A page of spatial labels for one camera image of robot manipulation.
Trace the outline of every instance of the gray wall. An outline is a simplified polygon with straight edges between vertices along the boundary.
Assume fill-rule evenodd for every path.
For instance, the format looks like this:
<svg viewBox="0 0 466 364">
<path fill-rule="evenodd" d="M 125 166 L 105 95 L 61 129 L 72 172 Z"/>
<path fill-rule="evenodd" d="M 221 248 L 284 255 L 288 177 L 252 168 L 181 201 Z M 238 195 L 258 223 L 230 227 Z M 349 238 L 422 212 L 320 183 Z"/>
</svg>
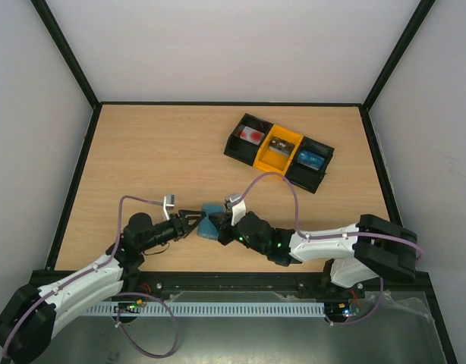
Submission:
<svg viewBox="0 0 466 364">
<path fill-rule="evenodd" d="M 418 0 L 48 0 L 100 100 L 362 102 Z"/>
<path fill-rule="evenodd" d="M 404 223 L 419 233 L 466 363 L 466 0 L 438 1 L 371 112 Z"/>
<path fill-rule="evenodd" d="M 43 268 L 91 108 L 29 1 L 0 1 L 0 311 Z"/>
</svg>

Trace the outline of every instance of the red and white package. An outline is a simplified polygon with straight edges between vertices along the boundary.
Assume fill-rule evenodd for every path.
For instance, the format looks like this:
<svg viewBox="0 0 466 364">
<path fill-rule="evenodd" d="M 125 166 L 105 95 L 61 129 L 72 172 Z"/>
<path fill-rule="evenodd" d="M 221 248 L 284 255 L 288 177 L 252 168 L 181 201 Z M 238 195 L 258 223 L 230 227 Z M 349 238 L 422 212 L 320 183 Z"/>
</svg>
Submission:
<svg viewBox="0 0 466 364">
<path fill-rule="evenodd" d="M 237 129 L 236 135 L 237 137 L 240 137 L 240 139 L 246 140 L 258 146 L 265 134 L 251 127 L 245 127 L 244 125 L 241 125 Z"/>
</svg>

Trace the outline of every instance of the wooden tabletop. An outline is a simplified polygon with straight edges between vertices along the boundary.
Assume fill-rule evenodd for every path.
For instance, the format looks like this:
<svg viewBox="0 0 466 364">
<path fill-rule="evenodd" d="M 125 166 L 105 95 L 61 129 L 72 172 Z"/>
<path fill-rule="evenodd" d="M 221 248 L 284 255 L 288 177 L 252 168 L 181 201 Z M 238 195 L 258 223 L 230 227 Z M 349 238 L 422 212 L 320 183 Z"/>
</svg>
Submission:
<svg viewBox="0 0 466 364">
<path fill-rule="evenodd" d="M 335 148 L 315 194 L 295 187 L 303 230 L 339 228 L 366 213 L 388 218 L 357 108 L 104 105 L 55 268 L 77 270 L 105 252 L 115 239 L 122 195 L 162 201 L 174 193 L 176 209 L 199 210 L 204 202 L 222 204 L 225 196 L 242 193 L 262 172 L 223 150 L 246 112 Z M 291 192 L 277 177 L 261 180 L 246 204 L 273 227 L 294 227 Z M 160 207 L 126 202 L 123 226 L 135 212 L 162 221 Z M 238 242 L 222 246 L 194 231 L 167 252 L 146 257 L 140 269 L 321 271 L 323 264 L 282 267 Z"/>
</svg>

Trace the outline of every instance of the blue package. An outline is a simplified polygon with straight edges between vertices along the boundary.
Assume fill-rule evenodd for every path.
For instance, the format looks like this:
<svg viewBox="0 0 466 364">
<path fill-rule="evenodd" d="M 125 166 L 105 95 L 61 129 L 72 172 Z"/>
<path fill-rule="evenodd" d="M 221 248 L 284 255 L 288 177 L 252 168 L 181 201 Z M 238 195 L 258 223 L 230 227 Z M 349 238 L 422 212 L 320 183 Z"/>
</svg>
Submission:
<svg viewBox="0 0 466 364">
<path fill-rule="evenodd" d="M 301 149 L 301 152 L 297 156 L 297 162 L 305 165 L 309 168 L 315 169 L 316 171 L 321 168 L 324 163 L 324 158 L 316 153 L 312 153 L 309 150 Z"/>
<path fill-rule="evenodd" d="M 204 203 L 202 210 L 206 213 L 206 217 L 200 222 L 197 229 L 198 237 L 205 237 L 206 239 L 218 240 L 219 233 L 215 225 L 209 220 L 209 214 L 214 212 L 225 212 L 225 207 L 215 205 L 213 203 Z"/>
</svg>

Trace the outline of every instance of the three-compartment organizer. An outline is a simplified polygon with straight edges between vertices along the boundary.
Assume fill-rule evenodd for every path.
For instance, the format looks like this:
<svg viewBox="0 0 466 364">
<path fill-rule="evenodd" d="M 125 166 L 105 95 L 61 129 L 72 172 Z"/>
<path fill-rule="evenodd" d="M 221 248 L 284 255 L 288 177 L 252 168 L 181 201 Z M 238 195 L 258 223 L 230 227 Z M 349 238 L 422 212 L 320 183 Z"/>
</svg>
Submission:
<svg viewBox="0 0 466 364">
<path fill-rule="evenodd" d="M 280 125 L 245 114 L 233 130 L 225 154 L 265 172 L 278 172 L 315 193 L 334 148 Z"/>
</svg>

